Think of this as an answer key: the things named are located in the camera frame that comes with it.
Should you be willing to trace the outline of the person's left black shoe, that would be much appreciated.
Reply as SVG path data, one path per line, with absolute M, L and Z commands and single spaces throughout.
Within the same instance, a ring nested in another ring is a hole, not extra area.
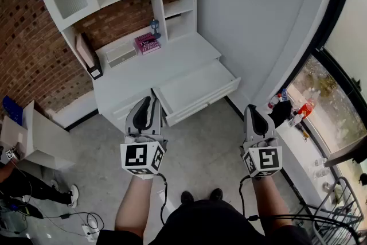
M 183 191 L 181 194 L 181 204 L 186 205 L 194 202 L 193 195 L 188 191 Z

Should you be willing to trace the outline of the red label bottle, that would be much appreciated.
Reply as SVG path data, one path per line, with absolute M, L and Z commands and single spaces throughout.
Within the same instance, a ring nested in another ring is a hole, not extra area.
M 268 108 L 273 109 L 279 102 L 282 101 L 282 94 L 278 93 L 272 97 L 272 99 L 268 103 Z

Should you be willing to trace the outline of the blue plastic crate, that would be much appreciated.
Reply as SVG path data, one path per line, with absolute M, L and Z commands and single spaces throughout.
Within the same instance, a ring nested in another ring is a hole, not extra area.
M 22 126 L 23 109 L 15 101 L 5 96 L 2 101 L 3 107 L 8 113 L 9 117 L 18 125 Z

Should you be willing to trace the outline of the person's black trousers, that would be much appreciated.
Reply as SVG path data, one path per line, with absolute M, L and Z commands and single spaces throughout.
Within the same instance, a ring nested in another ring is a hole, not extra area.
M 264 236 L 228 203 L 200 200 L 176 209 L 149 245 L 274 245 L 288 231 L 282 226 Z

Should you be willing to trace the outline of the white low cabinet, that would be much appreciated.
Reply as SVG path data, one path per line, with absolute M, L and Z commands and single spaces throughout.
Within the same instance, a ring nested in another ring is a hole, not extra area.
M 8 151 L 19 143 L 25 160 L 54 170 L 70 168 L 77 160 L 70 133 L 40 114 L 34 104 L 23 109 L 21 125 L 4 117 L 0 145 Z

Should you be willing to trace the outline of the person's right forearm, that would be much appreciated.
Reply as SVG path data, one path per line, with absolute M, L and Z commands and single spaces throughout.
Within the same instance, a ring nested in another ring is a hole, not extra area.
M 252 179 L 257 210 L 266 236 L 283 226 L 292 225 L 290 219 L 274 219 L 276 215 L 288 215 L 289 210 L 271 176 Z

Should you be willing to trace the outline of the white window ledge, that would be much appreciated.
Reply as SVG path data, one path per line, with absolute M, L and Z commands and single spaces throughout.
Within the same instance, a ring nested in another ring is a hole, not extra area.
M 279 143 L 283 150 L 283 169 L 295 185 L 306 204 L 319 206 L 327 193 L 323 190 L 324 182 L 333 184 L 341 176 L 339 168 L 330 168 L 330 173 L 316 178 L 316 171 L 323 166 L 315 166 L 314 162 L 323 157 L 312 139 L 303 139 L 296 127 L 290 127 L 284 121 L 276 128 Z

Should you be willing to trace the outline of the white desk drawer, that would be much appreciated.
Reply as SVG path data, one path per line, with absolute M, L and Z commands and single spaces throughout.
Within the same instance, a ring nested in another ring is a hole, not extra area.
M 116 121 L 122 121 L 125 122 L 126 116 L 130 113 L 130 111 L 134 108 L 134 106 L 139 103 L 142 99 L 145 97 L 151 97 L 151 101 L 154 100 L 154 95 L 152 94 L 151 90 L 143 91 L 141 93 L 138 93 L 121 103 L 119 103 L 117 106 L 115 106 L 111 110 L 111 115 Z
M 240 78 L 218 60 L 153 88 L 166 114 L 168 126 L 176 125 L 237 90 Z

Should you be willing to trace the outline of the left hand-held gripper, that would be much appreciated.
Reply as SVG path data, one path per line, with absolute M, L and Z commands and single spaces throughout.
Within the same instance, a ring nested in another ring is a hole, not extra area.
M 152 105 L 151 131 L 142 131 L 147 126 L 150 102 L 150 96 L 142 98 L 127 115 L 124 143 L 120 145 L 122 168 L 143 180 L 159 174 L 167 150 L 167 140 L 161 134 L 162 106 L 158 98 Z

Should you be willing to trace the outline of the person's black shoe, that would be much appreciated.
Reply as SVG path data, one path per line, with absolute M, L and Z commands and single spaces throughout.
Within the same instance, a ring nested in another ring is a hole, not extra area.
M 210 196 L 209 196 L 209 200 L 211 201 L 220 201 L 223 199 L 223 191 L 220 188 L 216 188 L 214 190 L 212 190 Z
M 188 191 L 183 191 L 181 194 L 181 204 L 186 205 L 194 202 L 193 195 Z

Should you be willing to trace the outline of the black mesh file holder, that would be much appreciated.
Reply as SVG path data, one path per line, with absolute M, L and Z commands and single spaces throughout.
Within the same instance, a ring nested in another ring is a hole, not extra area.
M 98 55 L 96 54 L 95 50 L 93 49 L 87 35 L 85 33 L 81 34 L 81 37 L 83 38 L 83 41 L 87 47 L 87 53 L 90 56 L 91 59 L 91 65 L 87 64 L 87 71 L 92 76 L 94 80 L 99 79 L 103 76 L 103 71 L 101 68 L 101 63 L 98 58 Z

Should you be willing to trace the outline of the person's right black shoe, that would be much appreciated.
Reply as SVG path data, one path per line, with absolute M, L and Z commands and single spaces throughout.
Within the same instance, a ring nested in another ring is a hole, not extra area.
M 220 201 L 223 199 L 223 191 L 220 188 L 216 188 L 214 190 L 212 190 L 210 196 L 209 196 L 209 200 L 211 201 Z

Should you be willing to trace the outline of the red packet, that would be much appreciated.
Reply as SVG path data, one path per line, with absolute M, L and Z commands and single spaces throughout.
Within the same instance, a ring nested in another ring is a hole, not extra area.
M 313 102 L 306 102 L 298 111 L 299 115 L 302 115 L 302 118 L 307 118 L 311 112 L 314 109 L 314 103 Z

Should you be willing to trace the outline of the white box speaker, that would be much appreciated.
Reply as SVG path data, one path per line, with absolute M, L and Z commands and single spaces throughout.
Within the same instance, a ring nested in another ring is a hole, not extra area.
M 135 57 L 137 55 L 137 51 L 131 42 L 126 42 L 121 44 L 106 53 L 107 63 L 113 68 L 118 66 L 121 63 Z

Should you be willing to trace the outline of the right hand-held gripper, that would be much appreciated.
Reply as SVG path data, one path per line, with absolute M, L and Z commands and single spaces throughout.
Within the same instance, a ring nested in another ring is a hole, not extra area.
M 275 136 L 275 124 L 268 113 L 249 104 L 244 110 L 245 140 L 267 138 L 259 142 L 244 142 L 240 154 L 251 178 L 271 176 L 280 171 L 282 164 L 282 147 Z

